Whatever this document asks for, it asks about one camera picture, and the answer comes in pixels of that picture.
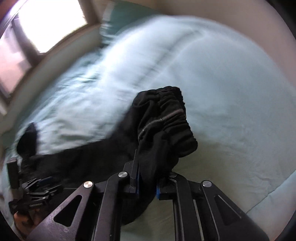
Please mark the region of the person's left hand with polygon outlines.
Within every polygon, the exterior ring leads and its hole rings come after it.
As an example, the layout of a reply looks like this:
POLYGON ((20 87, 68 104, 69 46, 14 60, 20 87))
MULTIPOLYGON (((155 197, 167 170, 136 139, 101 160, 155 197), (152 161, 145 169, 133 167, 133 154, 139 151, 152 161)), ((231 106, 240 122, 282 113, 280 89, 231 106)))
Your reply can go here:
POLYGON ((25 236, 28 236, 44 219, 45 215, 39 209, 33 210, 31 214, 14 214, 16 229, 25 236))

